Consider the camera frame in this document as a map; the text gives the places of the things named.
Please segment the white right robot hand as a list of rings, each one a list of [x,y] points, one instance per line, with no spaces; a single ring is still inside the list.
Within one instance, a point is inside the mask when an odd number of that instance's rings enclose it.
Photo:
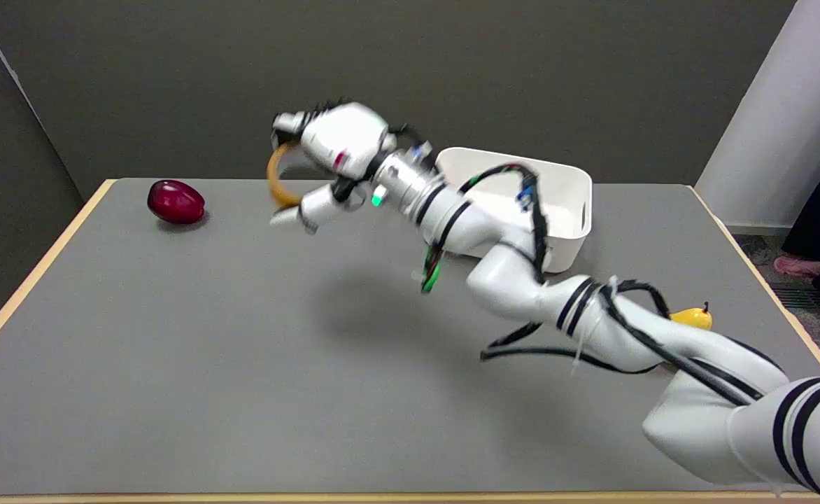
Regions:
[[[309,160],[336,176],[270,220],[272,227],[301,227],[309,234],[361,207],[365,200],[361,185],[372,179],[375,157],[397,147],[388,122],[358,102],[330,102],[313,111],[279,113],[271,135],[279,146],[297,141]]]

